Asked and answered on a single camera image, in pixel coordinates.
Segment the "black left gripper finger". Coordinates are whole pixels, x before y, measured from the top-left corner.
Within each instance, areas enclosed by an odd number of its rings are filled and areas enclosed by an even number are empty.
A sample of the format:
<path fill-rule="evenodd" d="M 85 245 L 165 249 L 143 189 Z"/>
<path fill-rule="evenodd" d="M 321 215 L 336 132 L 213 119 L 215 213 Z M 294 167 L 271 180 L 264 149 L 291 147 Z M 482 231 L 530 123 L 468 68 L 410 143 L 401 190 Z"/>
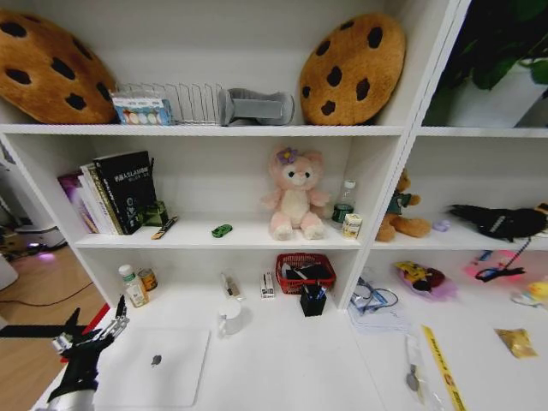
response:
<path fill-rule="evenodd" d="M 92 340 L 99 341 L 111 337 L 116 339 L 128 326 L 127 306 L 125 296 L 121 295 L 116 305 L 115 317 L 100 331 L 97 331 Z"/>
<path fill-rule="evenodd" d="M 52 339 L 54 349 L 62 354 L 73 346 L 81 332 L 78 331 L 78 318 L 80 316 L 80 308 L 77 307 L 66 320 L 61 332 Z"/>

